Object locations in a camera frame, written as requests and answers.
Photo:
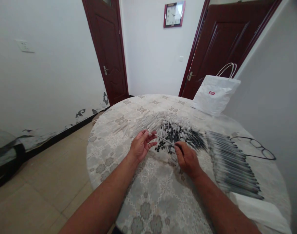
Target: wall clock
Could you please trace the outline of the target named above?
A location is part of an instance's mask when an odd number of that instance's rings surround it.
[[[185,1],[165,5],[164,28],[182,26]]]

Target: floor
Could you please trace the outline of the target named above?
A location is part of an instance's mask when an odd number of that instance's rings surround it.
[[[0,233],[59,232],[92,193],[86,168],[91,129],[92,122],[33,157],[0,188]]]

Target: door frame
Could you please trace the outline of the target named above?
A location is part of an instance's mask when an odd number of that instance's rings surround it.
[[[127,81],[127,70],[126,70],[126,61],[125,61],[125,51],[124,51],[124,48],[123,48],[123,30],[122,30],[122,22],[121,22],[121,16],[120,16],[119,0],[110,0],[110,1],[111,2],[115,2],[116,3],[116,6],[117,6],[117,8],[116,8],[116,14],[117,14],[117,18],[118,18],[119,38],[120,38],[120,44],[121,44],[122,54],[123,54],[123,72],[124,72],[124,76],[125,76],[125,82],[126,82],[126,88],[127,88],[127,95],[129,96],[128,81]],[[90,35],[91,35],[91,38],[92,38],[92,41],[93,41],[94,49],[95,49],[96,54],[97,54],[96,41],[95,41],[96,39],[92,36],[93,35],[93,31],[92,31],[91,21],[90,21],[89,14],[88,14],[86,0],[82,0],[82,2],[83,2],[83,5],[84,5],[84,12],[86,13],[86,17],[87,17],[87,21],[88,21],[88,25],[89,25],[89,29],[90,29]],[[103,79],[103,82],[104,82],[105,73],[104,73],[102,64],[100,64],[100,62],[99,62],[99,59],[98,59],[98,63],[99,63],[99,66],[100,66],[100,70],[101,70],[101,74],[102,74],[102,79]]]
[[[272,15],[276,11],[276,9],[279,6],[279,4],[281,3],[281,1],[282,0],[274,0],[270,10],[268,11],[267,15],[265,16],[264,20],[262,21],[260,27],[258,28],[258,30],[255,33],[255,35],[253,36],[252,40],[248,44],[248,47],[246,48],[246,50],[244,52],[244,55],[240,60],[241,64],[243,64],[245,58],[247,57],[250,50],[252,49],[252,47],[256,43],[257,39],[259,38],[260,34],[262,33],[263,29],[265,28],[265,26],[267,25],[267,23],[271,19]],[[194,41],[193,41],[193,44],[192,44],[192,49],[191,49],[191,52],[190,52],[190,56],[189,56],[188,61],[187,61],[187,67],[185,69],[185,73],[184,73],[184,76],[183,76],[183,81],[182,81],[182,84],[181,84],[179,97],[182,97],[183,90],[184,90],[185,84],[187,82],[187,77],[188,77],[188,74],[189,74],[189,71],[190,71],[190,67],[192,65],[192,61],[193,61],[193,58],[194,58],[194,53],[196,51],[198,40],[200,38],[201,29],[202,29],[202,27],[204,25],[204,22],[205,22],[205,18],[206,18],[206,15],[207,15],[209,3],[210,3],[210,0],[205,0],[204,5],[203,5],[203,9],[202,9],[201,14],[200,14],[200,20],[198,22],[198,26],[197,26],[197,29],[196,29],[196,33],[195,33]]]

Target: door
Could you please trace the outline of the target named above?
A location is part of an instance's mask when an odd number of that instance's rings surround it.
[[[118,0],[83,0],[110,105],[129,97]]]
[[[241,66],[250,42],[271,7],[270,1],[209,5],[182,97],[193,99],[206,75],[229,62]],[[223,73],[229,77],[231,69]]]

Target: hand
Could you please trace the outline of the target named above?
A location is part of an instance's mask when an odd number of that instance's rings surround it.
[[[148,130],[143,130],[139,132],[131,143],[128,156],[131,157],[137,163],[142,162],[145,156],[147,155],[148,150],[152,146],[157,145],[157,142],[149,143],[151,140],[157,138],[157,136],[155,136],[156,133],[157,132],[154,131],[152,132],[152,135],[149,136]]]
[[[182,171],[184,171],[192,180],[196,179],[203,173],[203,170],[200,168],[196,152],[188,147],[185,142],[176,142],[174,149]]]

